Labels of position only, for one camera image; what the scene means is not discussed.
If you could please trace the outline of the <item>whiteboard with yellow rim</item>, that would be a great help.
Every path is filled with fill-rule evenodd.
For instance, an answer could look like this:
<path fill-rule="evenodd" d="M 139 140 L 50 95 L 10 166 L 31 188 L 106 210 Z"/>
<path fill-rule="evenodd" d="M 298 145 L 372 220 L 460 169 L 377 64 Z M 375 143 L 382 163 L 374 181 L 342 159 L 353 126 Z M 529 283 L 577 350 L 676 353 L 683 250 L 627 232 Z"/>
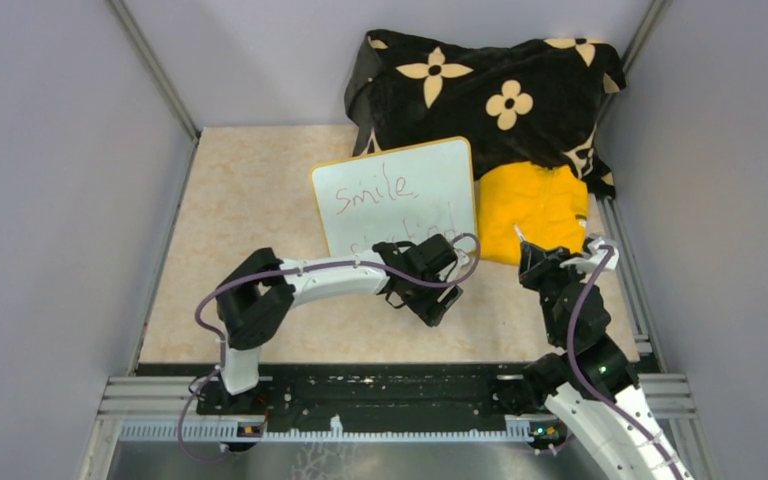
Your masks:
<path fill-rule="evenodd" d="M 463 137 L 321 163 L 310 180 L 332 256 L 477 232 L 471 146 Z"/>

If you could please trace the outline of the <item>red capped marker pen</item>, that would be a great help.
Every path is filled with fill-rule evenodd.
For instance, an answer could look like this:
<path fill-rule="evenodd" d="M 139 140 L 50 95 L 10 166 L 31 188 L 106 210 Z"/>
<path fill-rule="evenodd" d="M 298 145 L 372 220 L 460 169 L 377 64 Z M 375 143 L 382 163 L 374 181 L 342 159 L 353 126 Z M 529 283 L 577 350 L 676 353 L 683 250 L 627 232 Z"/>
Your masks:
<path fill-rule="evenodd" d="M 514 225 L 514 230 L 515 230 L 515 233 L 516 233 L 516 236 L 517 236 L 519 242 L 520 243 L 526 243 L 527 242 L 526 237 L 525 237 L 524 233 L 522 232 L 522 230 L 520 229 L 520 227 L 518 225 Z"/>

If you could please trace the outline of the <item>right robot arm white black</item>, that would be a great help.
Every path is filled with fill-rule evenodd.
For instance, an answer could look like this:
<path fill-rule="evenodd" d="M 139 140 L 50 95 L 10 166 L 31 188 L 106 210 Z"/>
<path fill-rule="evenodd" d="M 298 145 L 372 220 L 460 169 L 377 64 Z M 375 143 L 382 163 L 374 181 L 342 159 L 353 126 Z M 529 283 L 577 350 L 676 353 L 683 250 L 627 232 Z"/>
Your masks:
<path fill-rule="evenodd" d="M 596 284 L 617 266 L 615 242 L 591 236 L 580 254 L 520 242 L 520 285 L 538 293 L 548 342 L 561 349 L 529 365 L 523 398 L 550 412 L 610 479 L 690 479 L 654 417 L 636 368 L 608 335 Z"/>

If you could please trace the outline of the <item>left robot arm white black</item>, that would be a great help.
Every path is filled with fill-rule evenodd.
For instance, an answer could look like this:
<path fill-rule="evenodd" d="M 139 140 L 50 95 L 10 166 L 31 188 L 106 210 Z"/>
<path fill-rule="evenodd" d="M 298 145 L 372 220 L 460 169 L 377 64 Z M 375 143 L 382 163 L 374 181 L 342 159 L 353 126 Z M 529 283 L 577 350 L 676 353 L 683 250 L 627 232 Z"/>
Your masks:
<path fill-rule="evenodd" d="M 419 244 L 379 242 L 359 253 L 318 260 L 282 259 L 270 247 L 256 250 L 195 312 L 200 320 L 213 302 L 222 323 L 216 331 L 221 401 L 237 414 L 257 406 L 261 348 L 292 309 L 335 297 L 381 295 L 392 308 L 408 308 L 436 327 L 474 269 L 470 255 L 442 234 Z"/>

